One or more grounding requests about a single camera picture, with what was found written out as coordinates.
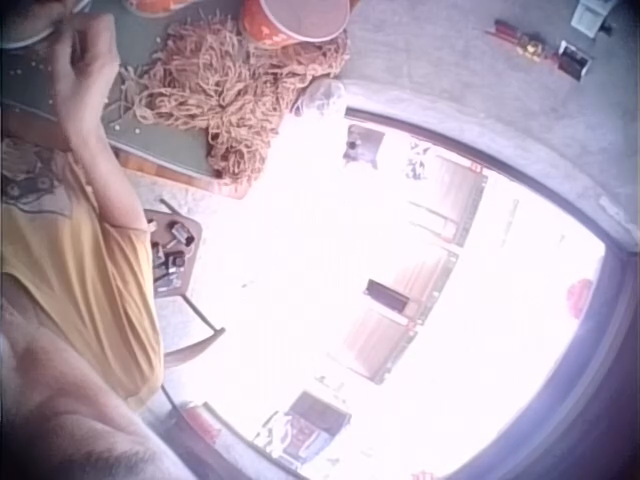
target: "person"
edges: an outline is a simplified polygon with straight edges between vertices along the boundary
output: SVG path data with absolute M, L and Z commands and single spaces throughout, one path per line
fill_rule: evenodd
M 2 478 L 192 479 L 134 412 L 163 349 L 144 211 L 100 120 L 114 19 L 73 16 L 52 48 L 69 152 L 2 143 Z

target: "forearm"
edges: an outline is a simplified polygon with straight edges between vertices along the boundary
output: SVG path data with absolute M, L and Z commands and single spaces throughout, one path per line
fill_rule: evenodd
M 146 229 L 140 200 L 113 154 L 104 130 L 69 137 L 71 152 L 84 168 L 93 189 L 100 217 L 113 227 Z

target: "concrete wall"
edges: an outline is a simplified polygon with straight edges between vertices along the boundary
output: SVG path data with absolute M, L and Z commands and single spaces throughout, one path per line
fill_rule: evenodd
M 449 135 L 543 181 L 628 248 L 638 240 L 638 37 L 631 5 L 595 41 L 576 0 L 364 0 L 349 24 L 350 106 Z M 595 61 L 581 83 L 483 33 L 495 18 Z

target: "yellow object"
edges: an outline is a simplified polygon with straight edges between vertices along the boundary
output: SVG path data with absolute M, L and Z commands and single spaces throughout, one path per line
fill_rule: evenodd
M 2 272 L 130 407 L 143 406 L 163 374 L 149 232 L 102 222 L 70 155 L 4 140 L 2 159 Z

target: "dark rectangular object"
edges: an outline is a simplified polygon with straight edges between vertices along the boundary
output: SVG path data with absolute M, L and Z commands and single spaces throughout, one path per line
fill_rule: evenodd
M 369 280 L 364 293 L 396 313 L 402 313 L 409 303 L 409 297 L 375 280 Z

